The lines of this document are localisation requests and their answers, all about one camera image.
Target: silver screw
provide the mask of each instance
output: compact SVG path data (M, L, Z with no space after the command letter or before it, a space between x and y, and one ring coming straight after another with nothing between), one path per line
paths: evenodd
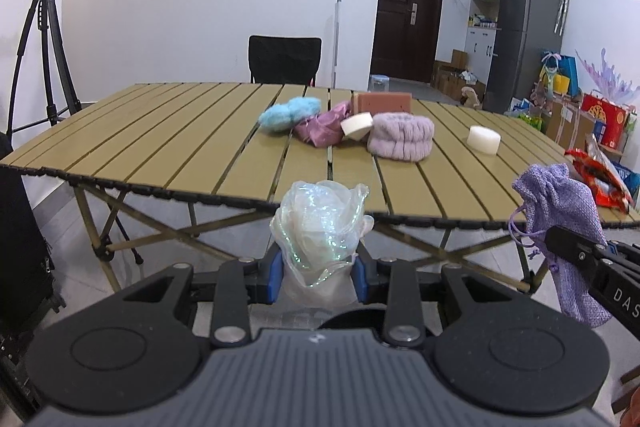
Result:
M396 342L413 342L420 338L420 330L415 326L395 326L389 336Z
M225 344L235 344L240 342L246 336L246 331L238 326L223 326L213 333L214 338Z

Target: circular cover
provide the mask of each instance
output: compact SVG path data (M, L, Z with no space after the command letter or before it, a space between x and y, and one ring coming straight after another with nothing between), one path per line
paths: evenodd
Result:
M36 335L26 365L47 401L82 413L124 413L159 403L190 380L200 352L188 328L154 312L123 315L116 324L79 314Z
M514 303L479 305L436 341L434 361L456 393L482 407L547 415L595 399L609 354L588 327Z

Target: tiled floor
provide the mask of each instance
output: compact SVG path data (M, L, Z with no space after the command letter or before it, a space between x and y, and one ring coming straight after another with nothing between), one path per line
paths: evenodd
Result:
M408 81L392 81L393 90L410 90L416 98L438 100L441 94L429 86L417 85ZM98 224L102 224L108 213L105 205L94 198L89 197L90 206ZM143 212L164 221L174 227L187 226L189 223L186 204L175 201L162 201L154 198L145 198L134 194L127 196L127 203L139 208ZM196 205L196 214L199 222L220 219L238 213L226 207L210 207ZM122 221L127 232L132 237L146 235L150 229L132 221L127 216L122 216ZM106 297L110 292L110 286L102 273L97 259L90 246L82 219L79 215L75 201L70 201L42 228L43 234L52 246L52 257L56 264L55 276L58 287L68 303L67 308L59 314L52 312L47 315L43 327L61 318L72 314L92 303ZM438 230L406 229L407 232L433 244L438 244L442 232ZM466 245L480 243L500 232L485 231L453 231L448 248L458 248ZM640 242L640 233L616 230L607 234L610 239L619 239L628 243ZM120 232L114 228L111 235L113 241L122 241ZM270 230L268 220L255 221L226 230L210 232L200 237L211 242L217 247L223 248L238 256L260 257L269 241ZM372 256L382 257L393 255L399 259L416 259L422 254L411 247L406 247L395 241L370 232L364 239ZM203 253L198 253L176 242L161 243L139 249L145 259L144 273L134 263L129 251L119 252L113 261L114 270L123 285L129 285L138 281L144 275L154 273L163 267L178 261L193 264L196 271L216 269L220 262ZM512 277L521 277L520 263L513 245L503 245L490 251L485 251L471 259L476 263L498 270ZM536 269L540 259L532 262L532 269ZM270 326L286 326L297 328L312 328L318 326L328 318L335 310L304 309L296 305L286 295L272 307L253 306L251 312L252 329ZM543 282L542 287L534 298L554 309L558 309L558 298L550 277ZM425 306L425 320L430 328L435 331L440 329L439 320L435 310L431 306ZM194 325L194 332L206 335L208 332L207 319L210 316L211 307L201 306L198 309L198 317ZM634 367L640 362L640 343L626 331L615 319L598 328L598 334L602 336L610 350L611 369L609 378L596 403L596 410L611 422L614 418L610 409L612 394L620 393L616 383L617 377ZM0 412L0 427L18 426L20 422L9 409Z

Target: white cabinet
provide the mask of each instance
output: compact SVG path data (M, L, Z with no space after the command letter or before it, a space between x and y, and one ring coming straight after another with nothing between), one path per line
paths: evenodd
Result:
M469 28L466 33L466 68L483 84L486 84L489 78L491 60L494 56L495 31L487 28Z

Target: red gift box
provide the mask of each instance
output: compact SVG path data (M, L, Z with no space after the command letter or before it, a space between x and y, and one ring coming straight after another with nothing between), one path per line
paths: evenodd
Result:
M626 110L592 94L584 95L582 110L587 111L597 120L602 120L607 125L601 143L606 147L617 149L622 131L625 128Z

